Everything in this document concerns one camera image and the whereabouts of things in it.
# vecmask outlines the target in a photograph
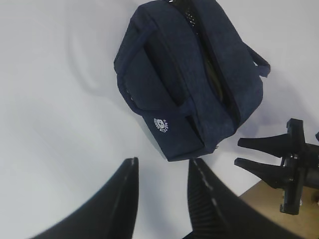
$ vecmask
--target white table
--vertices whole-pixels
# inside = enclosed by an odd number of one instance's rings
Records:
[[[29,238],[88,200],[123,159],[140,159],[135,239],[191,231],[188,162],[168,163],[116,86],[113,59],[144,0],[0,0],[0,238]],[[319,2],[220,1],[242,39],[272,65],[264,100],[237,134],[203,157],[240,195],[259,179],[236,157],[279,163],[237,147],[240,137],[319,131]]]

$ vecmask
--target zipper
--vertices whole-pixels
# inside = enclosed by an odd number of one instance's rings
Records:
[[[219,100],[221,105],[228,112],[234,124],[234,132],[240,126],[240,113],[235,99],[224,79],[222,71],[217,62],[217,58],[209,43],[208,36],[204,31],[204,26],[197,17],[198,13],[191,0],[166,0],[173,5],[186,19],[191,26],[193,33],[196,35],[201,55],[204,62],[204,68],[207,77],[210,79],[209,85],[213,94]]]

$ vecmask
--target backpack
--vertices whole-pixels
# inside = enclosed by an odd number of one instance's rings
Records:
[[[263,98],[270,65],[215,0],[138,7],[114,61],[118,88],[168,161],[212,153]]]

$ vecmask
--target bag strap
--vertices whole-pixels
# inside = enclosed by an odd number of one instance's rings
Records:
[[[138,51],[141,50],[143,45],[147,42],[148,38],[152,33],[157,30],[157,26],[153,21],[151,21],[144,29],[141,30],[141,34],[135,42],[132,44],[130,50],[128,51],[126,57],[124,58],[121,66],[118,70],[118,88],[120,93],[122,94],[124,100],[131,108],[133,112],[143,117],[154,117],[160,119],[169,119],[169,118],[183,118],[185,116],[189,116],[195,112],[195,105],[191,98],[186,99],[186,101],[179,106],[176,110],[143,110],[139,108],[134,100],[132,99],[128,89],[125,86],[124,75],[125,72],[133,60]]]
[[[262,58],[256,51],[250,48],[246,43],[245,45],[248,49],[251,58],[253,58],[253,61],[257,64],[257,70],[259,72],[259,75],[267,77],[271,71],[270,64],[264,58]]]

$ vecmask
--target printed logo on bag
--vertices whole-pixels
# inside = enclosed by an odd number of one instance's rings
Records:
[[[168,123],[165,119],[154,119],[154,124],[159,131],[166,133],[168,131]]]

